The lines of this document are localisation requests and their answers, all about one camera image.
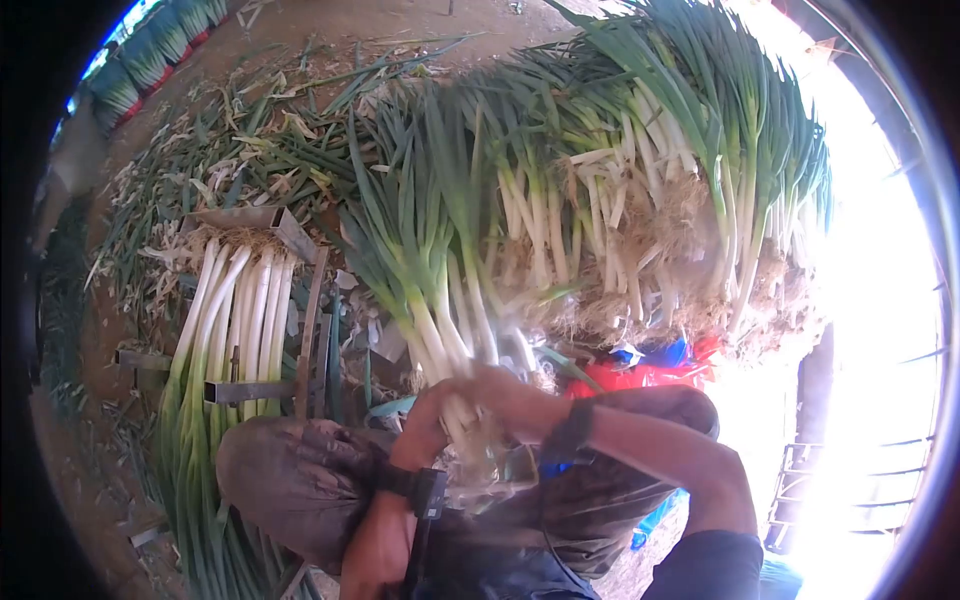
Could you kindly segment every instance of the forearm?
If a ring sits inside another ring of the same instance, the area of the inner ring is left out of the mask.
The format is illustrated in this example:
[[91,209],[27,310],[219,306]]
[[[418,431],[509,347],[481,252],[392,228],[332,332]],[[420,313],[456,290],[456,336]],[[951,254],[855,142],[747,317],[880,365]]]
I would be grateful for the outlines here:
[[[390,463],[410,471],[429,468],[433,457],[403,435]],[[344,555],[340,594],[344,600],[378,598],[385,587],[399,585],[410,562],[417,519],[410,502],[392,492],[377,492]]]
[[743,465],[736,452],[708,436],[669,420],[597,406],[588,443],[690,492],[688,534],[707,529],[756,534]]

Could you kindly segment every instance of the dirt floor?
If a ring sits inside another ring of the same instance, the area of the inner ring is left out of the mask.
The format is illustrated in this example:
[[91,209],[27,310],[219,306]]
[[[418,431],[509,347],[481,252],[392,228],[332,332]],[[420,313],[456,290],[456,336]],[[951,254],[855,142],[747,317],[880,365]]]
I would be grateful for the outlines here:
[[[597,13],[595,2],[566,0],[581,12]],[[383,52],[372,38],[411,39],[464,33],[488,32],[470,39],[441,57],[437,65],[470,68],[493,57],[504,57],[510,48],[534,45],[557,38],[569,25],[540,1],[522,2],[522,11],[508,0],[456,2],[447,16],[447,0],[282,0],[268,5],[252,26],[250,39],[232,18],[211,32],[187,64],[182,65],[144,108],[110,140],[109,159],[103,182],[143,149],[156,128],[160,109],[183,98],[200,80],[226,76],[238,58],[273,42],[283,42],[291,52],[303,48],[311,35],[314,45],[326,44],[329,53],[315,55],[312,72],[329,77],[353,68],[353,44],[366,40],[363,51],[372,56]],[[232,3],[231,11],[239,8]],[[444,42],[424,44],[435,49]],[[326,100],[342,86],[324,88]],[[324,95],[318,94],[318,103]],[[105,231],[103,217],[109,196],[96,199],[90,217],[90,247]],[[65,424],[53,414],[43,393],[34,398],[38,437],[51,480],[63,509],[97,572],[117,598],[183,597],[175,569],[177,556],[169,536],[161,536],[134,550],[128,536],[154,526],[161,519],[159,508],[147,501],[132,475],[129,457],[116,443],[117,419],[108,413],[115,406],[129,408],[128,417],[142,414],[141,403],[130,402],[132,374],[111,364],[117,345],[130,337],[124,319],[113,307],[106,286],[93,290],[84,333],[84,385],[89,394],[74,424]],[[626,552],[611,574],[597,584],[605,598],[638,598],[649,585],[654,564],[662,560],[683,530],[685,509],[675,510],[654,532],[639,552]],[[335,597],[336,585],[322,585],[324,597]]]

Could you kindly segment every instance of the pile of green onions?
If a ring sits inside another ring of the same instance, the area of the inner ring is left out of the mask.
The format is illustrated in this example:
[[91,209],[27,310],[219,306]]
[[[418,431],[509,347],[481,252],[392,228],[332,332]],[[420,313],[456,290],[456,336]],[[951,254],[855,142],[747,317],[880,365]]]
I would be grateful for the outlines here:
[[116,57],[110,57],[100,69],[90,76],[90,92],[93,94],[93,112],[100,127],[108,132],[117,120],[140,101],[127,70]]
[[[376,140],[377,163],[370,168],[364,164],[356,119],[351,114],[348,142],[360,197],[348,200],[340,209],[343,237],[328,233],[396,320],[412,362],[420,365],[427,384],[433,385],[452,375],[469,374],[475,340],[466,312],[467,298],[475,309],[478,342],[494,364],[496,350],[480,295],[476,250],[471,250],[475,246],[461,235],[462,242],[466,239],[461,247],[468,250],[463,256],[466,293],[456,249],[451,246],[458,225],[462,225],[458,219],[464,215],[451,208],[455,201],[449,199],[452,191],[445,183],[464,177],[457,185],[471,189],[469,165],[464,161],[467,151],[462,145],[453,147],[461,151],[447,156],[453,163],[444,165],[448,171],[431,163],[431,157],[437,155],[433,150],[437,132],[432,128],[443,125],[426,116],[428,104],[426,98],[404,91],[384,105],[375,123],[360,119],[361,127]],[[479,203],[469,199],[460,207],[476,210]],[[458,323],[451,313],[451,294]],[[475,412],[460,398],[444,405],[442,423],[458,451],[465,458],[483,462],[467,436],[476,421]]]
[[[584,32],[401,86],[373,121],[348,120],[359,198],[331,237],[429,384],[468,374],[471,357],[501,362],[508,339],[515,366],[535,372],[527,335],[550,325],[525,309],[559,297],[617,307],[593,311],[593,332],[617,339],[726,329],[736,345],[764,241],[812,272],[812,238],[826,234],[823,127],[735,15],[649,0],[598,21],[548,1]],[[698,193],[706,219],[684,208]],[[690,330],[691,312],[718,305]],[[443,422],[462,454],[477,447],[461,402]]]
[[[297,261],[281,249],[205,246],[197,291],[163,391],[156,472],[191,593],[261,598],[285,566],[276,545],[221,506],[215,458],[226,430],[278,416],[278,398],[240,407],[204,402],[205,381],[280,379],[287,310]],[[239,359],[231,373],[231,359]]]
[[156,46],[167,62],[177,64],[190,45],[190,40],[177,20],[177,11],[167,4],[159,4],[147,20]]
[[120,46],[118,56],[141,91],[152,89],[166,73],[167,61],[148,27],[133,32]]

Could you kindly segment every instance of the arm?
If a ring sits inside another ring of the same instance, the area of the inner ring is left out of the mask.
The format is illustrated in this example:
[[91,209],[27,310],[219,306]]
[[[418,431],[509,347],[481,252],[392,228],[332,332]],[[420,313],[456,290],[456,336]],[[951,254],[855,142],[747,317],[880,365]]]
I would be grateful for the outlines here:
[[[545,394],[501,369],[475,369],[476,381],[461,382],[458,392],[496,414],[521,442],[541,443],[570,412],[569,398]],[[653,390],[632,393],[659,394]],[[592,448],[690,492],[685,536],[711,529],[756,535],[750,486],[736,452],[668,420],[605,406],[594,411]]]
[[589,445],[690,492],[684,536],[711,529],[756,535],[754,501],[740,457],[699,431],[597,406]]
[[[417,471],[433,466],[446,445],[439,423],[440,386],[423,392],[410,411],[403,433],[394,442],[390,463]],[[406,498],[377,492],[344,554],[340,594],[344,600],[377,598],[403,581],[410,561],[417,519]]]

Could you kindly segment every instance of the dirty trousers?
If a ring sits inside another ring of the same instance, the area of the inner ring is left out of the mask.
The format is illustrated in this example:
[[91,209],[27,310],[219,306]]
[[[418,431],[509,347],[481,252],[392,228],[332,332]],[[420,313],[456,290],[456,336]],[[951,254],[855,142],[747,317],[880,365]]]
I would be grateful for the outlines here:
[[[596,396],[598,404],[718,433],[716,409],[686,386],[623,390]],[[391,434],[350,429],[331,420],[260,417],[224,436],[217,480],[240,516],[330,575],[374,494],[374,474],[389,457]],[[437,537],[463,543],[542,545],[541,525],[569,568],[598,579],[629,543],[633,529],[674,488],[598,454],[555,478],[491,507],[479,516],[444,510]],[[477,541],[474,534],[483,541]]]

